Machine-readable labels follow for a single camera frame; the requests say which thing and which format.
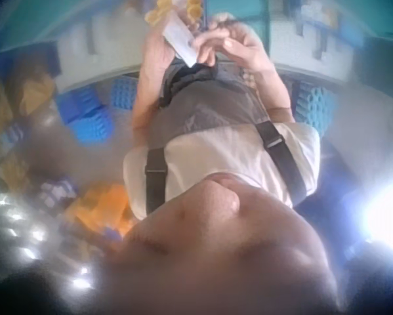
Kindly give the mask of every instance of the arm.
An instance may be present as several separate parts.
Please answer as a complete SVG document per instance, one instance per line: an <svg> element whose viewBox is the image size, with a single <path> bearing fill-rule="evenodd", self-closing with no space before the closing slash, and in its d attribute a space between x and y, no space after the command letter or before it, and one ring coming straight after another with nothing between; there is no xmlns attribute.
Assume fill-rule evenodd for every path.
<svg viewBox="0 0 393 315"><path fill-rule="evenodd" d="M234 20L234 17L228 13L217 15L209 26L210 30L194 40L193 46L200 49L198 61L209 63L209 54L213 49L222 52L254 74L260 100L273 122L293 122L287 88L259 36L249 26L239 22L224 27L225 22L230 20Z"/></svg>
<svg viewBox="0 0 393 315"><path fill-rule="evenodd" d="M146 143L151 120L157 112L165 72L175 57L175 51L163 37L167 22L168 19L164 19L158 23L146 38L139 72L138 92L132 112L132 128L136 145Z"/></svg>
<svg viewBox="0 0 393 315"><path fill-rule="evenodd" d="M275 69L255 73L255 81L270 120L274 123L295 122L287 87Z"/></svg>
<svg viewBox="0 0 393 315"><path fill-rule="evenodd" d="M163 77L164 73L141 67L138 92L132 111L133 136L137 145L146 143L148 128L157 112Z"/></svg>

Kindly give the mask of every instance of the white t-shirt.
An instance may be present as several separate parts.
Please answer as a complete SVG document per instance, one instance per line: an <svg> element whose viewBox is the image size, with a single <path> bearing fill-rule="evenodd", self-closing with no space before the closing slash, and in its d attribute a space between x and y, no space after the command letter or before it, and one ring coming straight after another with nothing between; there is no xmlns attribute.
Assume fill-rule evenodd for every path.
<svg viewBox="0 0 393 315"><path fill-rule="evenodd" d="M317 131L303 123L274 125L297 162L307 194L314 193L320 168ZM146 217L147 152L145 146L134 148L126 155L123 164L131 209L140 220ZM235 174L292 207L287 187L253 125L219 127L179 136L166 145L165 160L169 168L166 201L187 191L207 175L221 172Z"/></svg>

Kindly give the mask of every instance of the hand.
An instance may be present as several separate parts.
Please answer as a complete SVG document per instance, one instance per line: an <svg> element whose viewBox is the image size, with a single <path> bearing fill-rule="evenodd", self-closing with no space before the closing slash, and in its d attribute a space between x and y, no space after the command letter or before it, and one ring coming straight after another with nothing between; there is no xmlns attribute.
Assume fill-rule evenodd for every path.
<svg viewBox="0 0 393 315"><path fill-rule="evenodd" d="M142 68L149 74L164 75L175 58L175 50L166 42L163 36L168 18L157 23L146 37Z"/></svg>
<svg viewBox="0 0 393 315"><path fill-rule="evenodd" d="M198 62L206 62L214 50L254 73L275 71L259 36L243 23L222 26L222 23L230 20L235 18L228 13L216 15L209 25L209 31L195 38L192 45L200 49Z"/></svg>

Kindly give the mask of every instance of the nose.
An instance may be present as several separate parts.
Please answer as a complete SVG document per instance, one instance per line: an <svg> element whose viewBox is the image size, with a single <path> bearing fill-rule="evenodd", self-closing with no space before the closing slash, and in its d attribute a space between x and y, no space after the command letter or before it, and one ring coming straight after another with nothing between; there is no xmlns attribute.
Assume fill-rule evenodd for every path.
<svg viewBox="0 0 393 315"><path fill-rule="evenodd" d="M238 214L239 197L232 190L207 179L186 193L182 211L187 219L209 231Z"/></svg>

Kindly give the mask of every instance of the apron strap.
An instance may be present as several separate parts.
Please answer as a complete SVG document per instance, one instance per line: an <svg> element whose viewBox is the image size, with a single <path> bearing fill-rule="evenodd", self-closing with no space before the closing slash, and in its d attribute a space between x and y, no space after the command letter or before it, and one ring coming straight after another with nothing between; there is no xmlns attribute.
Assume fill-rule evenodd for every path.
<svg viewBox="0 0 393 315"><path fill-rule="evenodd" d="M287 185L293 206L298 205L307 196L307 189L285 139L271 121L257 124L256 129L262 138L264 149L269 153ZM147 215L165 203L167 173L164 148L148 151L145 167Z"/></svg>
<svg viewBox="0 0 393 315"><path fill-rule="evenodd" d="M262 138L264 149L269 153L287 185L293 206L298 205L307 196L306 184L284 137L271 121L257 124L256 129Z"/></svg>
<svg viewBox="0 0 393 315"><path fill-rule="evenodd" d="M147 215L165 203L167 171L164 148L148 151L145 166Z"/></svg>

